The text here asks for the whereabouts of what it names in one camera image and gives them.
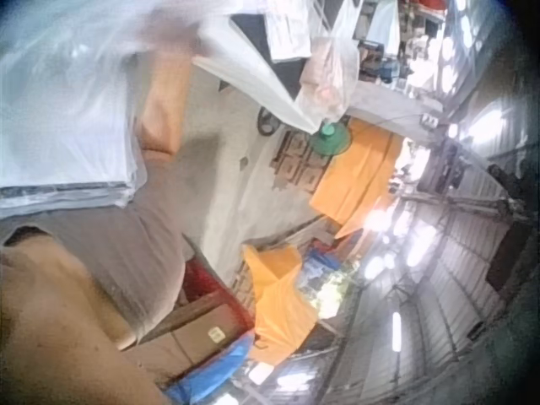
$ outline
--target green electric fan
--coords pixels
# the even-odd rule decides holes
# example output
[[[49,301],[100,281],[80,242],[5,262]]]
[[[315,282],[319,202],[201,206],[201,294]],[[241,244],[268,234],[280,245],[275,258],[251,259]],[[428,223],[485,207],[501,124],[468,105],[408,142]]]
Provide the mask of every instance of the green electric fan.
[[[341,122],[324,124],[310,137],[310,146],[322,156],[336,156],[351,146],[351,134]]]

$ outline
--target skin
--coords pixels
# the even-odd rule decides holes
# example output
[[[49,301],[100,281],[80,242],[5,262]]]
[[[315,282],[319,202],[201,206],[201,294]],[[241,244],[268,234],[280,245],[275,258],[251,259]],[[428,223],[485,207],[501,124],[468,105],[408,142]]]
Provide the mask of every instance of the skin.
[[[156,55],[139,122],[145,160],[174,160],[191,58]],[[4,404],[165,404],[120,350],[135,334],[81,261],[52,236],[0,253]]]

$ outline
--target orange tarp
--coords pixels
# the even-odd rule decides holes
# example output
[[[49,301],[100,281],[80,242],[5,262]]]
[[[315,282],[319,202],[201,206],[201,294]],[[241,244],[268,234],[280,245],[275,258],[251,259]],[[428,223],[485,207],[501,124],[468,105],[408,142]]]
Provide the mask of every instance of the orange tarp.
[[[279,365],[305,341],[318,316],[294,286],[302,257],[293,246],[257,251],[244,246],[256,301],[255,333],[260,337],[250,358]]]
[[[387,199],[388,181],[403,141],[399,135],[356,119],[348,129],[350,148],[332,159],[310,201],[315,210],[343,225],[336,238],[361,229],[367,214]]]

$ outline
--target person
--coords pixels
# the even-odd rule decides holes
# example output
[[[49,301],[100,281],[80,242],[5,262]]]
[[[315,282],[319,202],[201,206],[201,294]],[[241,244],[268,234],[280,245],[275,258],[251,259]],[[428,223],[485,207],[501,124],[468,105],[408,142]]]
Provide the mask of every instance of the person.
[[[169,403],[121,350],[172,310],[182,284],[171,162],[191,65],[154,58],[137,124],[148,180],[127,207],[0,222],[2,404]]]

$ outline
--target blue tarp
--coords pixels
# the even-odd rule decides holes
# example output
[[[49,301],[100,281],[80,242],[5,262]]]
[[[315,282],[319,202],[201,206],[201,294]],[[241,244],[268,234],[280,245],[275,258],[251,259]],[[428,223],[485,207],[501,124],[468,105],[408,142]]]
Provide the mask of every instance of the blue tarp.
[[[244,363],[255,335],[249,332],[231,344],[217,359],[196,369],[165,392],[180,403],[196,403],[226,382]]]

